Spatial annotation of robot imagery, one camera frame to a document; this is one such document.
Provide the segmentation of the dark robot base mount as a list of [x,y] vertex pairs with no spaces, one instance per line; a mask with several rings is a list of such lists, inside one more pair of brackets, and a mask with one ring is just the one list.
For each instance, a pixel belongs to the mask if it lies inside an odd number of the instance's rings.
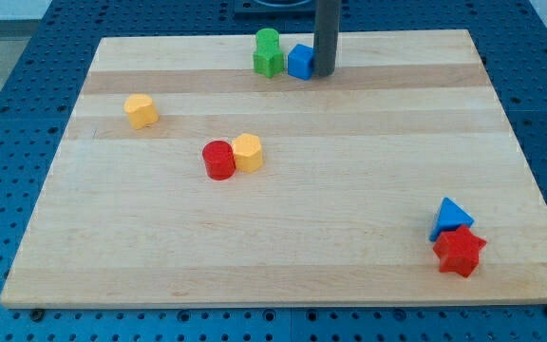
[[235,18],[288,16],[308,14],[315,11],[314,0],[234,0]]

